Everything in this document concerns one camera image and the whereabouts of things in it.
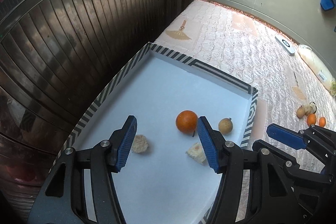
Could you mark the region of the orange tangerine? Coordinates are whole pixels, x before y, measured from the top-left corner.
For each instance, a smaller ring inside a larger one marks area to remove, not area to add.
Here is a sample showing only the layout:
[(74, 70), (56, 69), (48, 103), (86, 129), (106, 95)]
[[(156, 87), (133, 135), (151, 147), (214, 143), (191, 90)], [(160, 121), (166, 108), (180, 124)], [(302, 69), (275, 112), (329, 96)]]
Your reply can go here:
[(313, 124), (316, 124), (316, 122), (317, 122), (317, 117), (316, 117), (316, 115), (315, 115), (314, 113), (309, 114), (309, 115), (307, 116), (307, 120), (306, 120), (306, 122), (307, 122), (307, 125), (308, 125), (308, 126), (311, 126), (311, 125), (313, 125)]
[(184, 110), (178, 114), (175, 124), (184, 134), (193, 134), (197, 127), (198, 116), (191, 110)]
[(318, 124), (319, 124), (320, 127), (325, 127), (326, 126), (326, 118), (325, 117), (321, 117), (319, 119)]

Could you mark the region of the dark slatted wooden door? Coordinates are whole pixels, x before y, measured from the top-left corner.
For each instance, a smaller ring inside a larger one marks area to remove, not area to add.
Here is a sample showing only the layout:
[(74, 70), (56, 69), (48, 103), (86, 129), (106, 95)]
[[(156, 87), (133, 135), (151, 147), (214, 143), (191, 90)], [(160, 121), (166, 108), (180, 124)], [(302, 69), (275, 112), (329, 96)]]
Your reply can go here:
[(26, 219), (94, 99), (177, 0), (1, 0), (1, 205)]

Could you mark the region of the brown round longan fruit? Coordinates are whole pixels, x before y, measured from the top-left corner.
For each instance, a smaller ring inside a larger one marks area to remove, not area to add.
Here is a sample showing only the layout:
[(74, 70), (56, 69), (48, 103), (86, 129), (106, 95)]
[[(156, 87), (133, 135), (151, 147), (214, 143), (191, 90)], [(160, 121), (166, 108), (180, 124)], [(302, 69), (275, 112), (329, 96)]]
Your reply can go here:
[(223, 118), (218, 124), (219, 132), (222, 135), (227, 135), (233, 130), (233, 123), (231, 118)]

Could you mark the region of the pink quilted bed cover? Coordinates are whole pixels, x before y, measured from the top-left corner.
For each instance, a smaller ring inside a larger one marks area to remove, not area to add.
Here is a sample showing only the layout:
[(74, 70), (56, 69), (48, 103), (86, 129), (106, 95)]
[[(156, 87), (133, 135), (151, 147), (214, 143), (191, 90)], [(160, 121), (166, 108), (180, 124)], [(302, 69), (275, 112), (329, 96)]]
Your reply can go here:
[(193, 1), (177, 21), (194, 26), (196, 40), (177, 41), (162, 35), (152, 48), (172, 59), (200, 60), (215, 73), (233, 76), (250, 85), (258, 95), (254, 113), (262, 115), (264, 121), (260, 126), (249, 127), (248, 136), (243, 139), (244, 147), (251, 148), (253, 141), (263, 139), (294, 156), (301, 169), (320, 172), (323, 165), (311, 153), (272, 140), (265, 130), (271, 123), (291, 130), (306, 128), (306, 122), (295, 115), (300, 101), (291, 88), (293, 84), (298, 84), (317, 104), (317, 113), (326, 118), (329, 130), (335, 130), (335, 100), (298, 56), (281, 52), (274, 40), (274, 30), (258, 22), (237, 30), (234, 24), (239, 18), (238, 12), (222, 6)]

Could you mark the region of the white rectangular device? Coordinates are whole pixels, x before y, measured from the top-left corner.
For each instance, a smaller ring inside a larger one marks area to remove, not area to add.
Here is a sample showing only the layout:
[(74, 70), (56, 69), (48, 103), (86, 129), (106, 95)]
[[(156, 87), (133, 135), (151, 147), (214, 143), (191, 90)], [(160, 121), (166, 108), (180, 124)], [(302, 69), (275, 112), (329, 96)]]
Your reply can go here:
[(278, 35), (276, 35), (274, 38), (276, 39), (276, 42), (278, 42), (280, 46), (282, 46), (282, 48), (286, 51), (286, 53), (288, 53), (288, 55), (290, 56), (295, 55), (295, 48), (294, 46), (291, 45), (291, 43), (287, 39)]

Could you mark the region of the wrapped white daikon radish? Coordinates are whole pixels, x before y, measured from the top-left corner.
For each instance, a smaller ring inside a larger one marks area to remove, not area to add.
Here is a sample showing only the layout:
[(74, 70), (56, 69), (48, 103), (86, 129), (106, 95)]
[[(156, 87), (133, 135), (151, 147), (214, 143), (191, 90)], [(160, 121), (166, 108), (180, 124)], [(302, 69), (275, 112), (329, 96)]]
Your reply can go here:
[(335, 78), (322, 60), (313, 52), (311, 47), (304, 44), (298, 46), (298, 53), (328, 92), (335, 97)]

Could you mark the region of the pale sugarcane chunk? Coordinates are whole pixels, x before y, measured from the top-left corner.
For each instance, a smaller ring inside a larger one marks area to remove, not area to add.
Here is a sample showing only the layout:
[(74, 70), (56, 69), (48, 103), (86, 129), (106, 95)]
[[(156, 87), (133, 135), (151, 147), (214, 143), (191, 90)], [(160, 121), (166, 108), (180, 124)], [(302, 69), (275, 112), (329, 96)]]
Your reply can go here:
[(195, 143), (193, 144), (187, 151), (186, 154), (193, 159), (194, 161), (196, 161), (197, 163), (204, 165), (207, 158), (205, 155), (205, 152), (203, 151), (203, 147), (201, 145), (201, 143)]
[(149, 143), (146, 136), (144, 135), (135, 135), (131, 150), (134, 153), (145, 153), (149, 148)]
[(314, 102), (310, 102), (309, 106), (310, 106), (310, 113), (311, 113), (311, 114), (315, 114), (316, 111), (317, 111), (317, 106), (316, 106), (316, 104), (315, 104)]

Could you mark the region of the striped white tray box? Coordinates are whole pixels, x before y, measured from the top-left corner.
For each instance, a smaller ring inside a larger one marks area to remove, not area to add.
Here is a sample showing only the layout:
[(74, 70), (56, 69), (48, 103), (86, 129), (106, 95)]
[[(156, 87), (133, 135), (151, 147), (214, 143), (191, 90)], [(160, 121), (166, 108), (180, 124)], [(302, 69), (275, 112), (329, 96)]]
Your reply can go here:
[(221, 176), (192, 159), (187, 150), (199, 143), (175, 124), (179, 113), (194, 112), (212, 128), (231, 118), (228, 140), (245, 148), (255, 118), (258, 91), (232, 75), (169, 48), (145, 45), (107, 84), (65, 142), (76, 150), (92, 148), (137, 119), (137, 134), (149, 144), (131, 152), (113, 174), (127, 223), (205, 223)]

